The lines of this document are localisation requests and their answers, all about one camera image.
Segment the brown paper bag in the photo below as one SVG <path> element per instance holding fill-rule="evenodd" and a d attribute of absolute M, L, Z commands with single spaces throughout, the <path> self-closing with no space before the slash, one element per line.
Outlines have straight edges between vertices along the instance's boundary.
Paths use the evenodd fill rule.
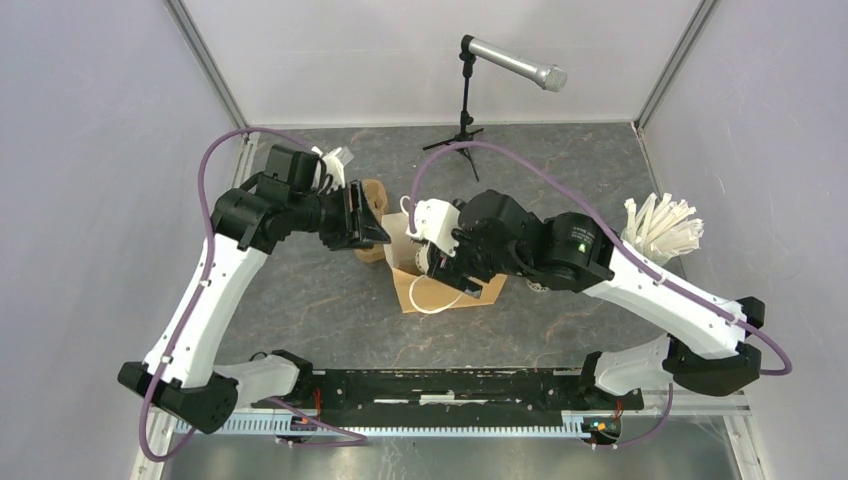
<path fill-rule="evenodd" d="M 403 313 L 436 314 L 448 309 L 486 306 L 496 302 L 507 281 L 505 275 L 496 275 L 484 283 L 479 298 L 427 277 L 415 262 L 420 245 L 405 234 L 407 223 L 407 215 L 402 212 L 386 214 L 381 220 L 382 227 L 391 236 L 391 242 L 383 249 Z"/>

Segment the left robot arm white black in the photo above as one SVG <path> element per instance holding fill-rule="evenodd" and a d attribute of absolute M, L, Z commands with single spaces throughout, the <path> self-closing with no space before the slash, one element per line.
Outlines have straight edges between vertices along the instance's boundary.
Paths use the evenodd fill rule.
<path fill-rule="evenodd" d="M 119 383 L 204 434 L 268 397 L 306 405 L 314 381 L 310 362 L 300 357 L 276 350 L 236 365 L 214 361 L 247 287 L 289 235 L 314 233 L 330 251 L 389 243 L 364 183 L 345 177 L 352 158 L 346 147 L 323 153 L 272 146 L 262 171 L 216 201 L 177 312 L 143 360 L 121 367 Z"/>

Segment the white paper cup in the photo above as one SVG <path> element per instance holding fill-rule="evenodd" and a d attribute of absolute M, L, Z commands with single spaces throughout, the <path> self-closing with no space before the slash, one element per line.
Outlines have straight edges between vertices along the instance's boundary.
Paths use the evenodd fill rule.
<path fill-rule="evenodd" d="M 527 286 L 528 286 L 531 290 L 533 290 L 533 291 L 535 291 L 535 292 L 539 292 L 539 293 L 541 293 L 541 292 L 547 292 L 547 291 L 549 291 L 549 288 L 548 288 L 548 287 L 543 286 L 543 285 L 541 285 L 540 283 L 533 282 L 533 281 L 531 281 L 531 280 L 529 280 L 529 279 L 527 279 L 527 280 L 526 280 L 526 284 L 527 284 Z"/>

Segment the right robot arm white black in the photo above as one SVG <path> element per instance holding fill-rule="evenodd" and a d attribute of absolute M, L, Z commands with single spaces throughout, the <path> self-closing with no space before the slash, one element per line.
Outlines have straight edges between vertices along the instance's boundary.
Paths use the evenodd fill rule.
<path fill-rule="evenodd" d="M 466 202 L 418 202 L 407 233 L 427 249 L 428 277 L 462 294 L 479 297 L 498 275 L 521 277 L 540 290 L 617 305 L 660 328 L 660 337 L 645 344 L 586 357 L 577 392 L 591 408 L 670 384 L 723 397 L 761 376 L 762 354 L 747 339 L 763 324 L 762 301 L 699 289 L 588 215 L 543 220 L 512 197 L 487 190 Z"/>

